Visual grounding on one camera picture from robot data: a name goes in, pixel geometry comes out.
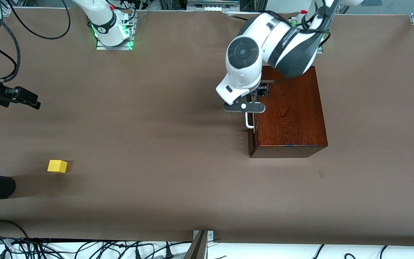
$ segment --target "metal handle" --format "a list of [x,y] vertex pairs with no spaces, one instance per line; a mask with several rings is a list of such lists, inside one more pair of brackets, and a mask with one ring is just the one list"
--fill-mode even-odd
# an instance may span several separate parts
[[253,125],[248,124],[248,113],[245,113],[245,126],[251,130],[255,128]]

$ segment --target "brown table surface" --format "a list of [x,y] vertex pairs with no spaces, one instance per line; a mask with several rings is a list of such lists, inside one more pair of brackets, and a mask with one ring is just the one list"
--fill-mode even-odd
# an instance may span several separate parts
[[[56,36],[62,9],[21,9]],[[20,85],[41,110],[0,107],[0,175],[18,198],[0,218],[33,237],[414,244],[414,26],[407,16],[340,15],[315,61],[328,147],[308,159],[250,159],[244,115],[215,87],[244,21],[153,12],[132,51],[96,51],[86,16],[56,41],[7,18]],[[0,48],[15,57],[2,28]],[[11,63],[0,55],[0,75]],[[50,159],[70,172],[46,172]],[[0,225],[0,234],[20,236]]]

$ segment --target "yellow block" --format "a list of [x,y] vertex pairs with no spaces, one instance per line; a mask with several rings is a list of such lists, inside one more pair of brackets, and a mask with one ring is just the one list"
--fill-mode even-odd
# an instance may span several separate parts
[[66,173],[67,162],[62,160],[51,160],[47,167],[48,172]]

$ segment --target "wooden box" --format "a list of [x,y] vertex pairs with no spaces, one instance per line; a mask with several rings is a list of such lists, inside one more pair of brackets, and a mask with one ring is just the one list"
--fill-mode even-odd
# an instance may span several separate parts
[[[263,80],[282,75],[263,66]],[[248,130],[252,158],[307,158],[328,146],[316,69],[302,76],[269,84],[269,95],[258,99],[264,113],[250,114],[254,129]]]

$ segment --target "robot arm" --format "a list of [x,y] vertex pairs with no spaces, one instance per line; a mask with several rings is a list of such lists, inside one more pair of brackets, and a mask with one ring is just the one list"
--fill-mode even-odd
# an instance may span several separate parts
[[97,39],[105,46],[116,46],[130,37],[129,15],[111,7],[106,0],[72,0],[91,20]]
[[[345,0],[357,5],[363,0]],[[329,28],[341,0],[313,0],[301,24],[292,25],[273,12],[264,12],[248,20],[226,52],[227,74],[216,91],[225,101],[225,109],[235,112],[264,112],[264,105],[240,102],[254,92],[261,80],[263,61],[285,77],[303,75],[314,62],[322,37]],[[227,109],[237,104],[246,107]]]

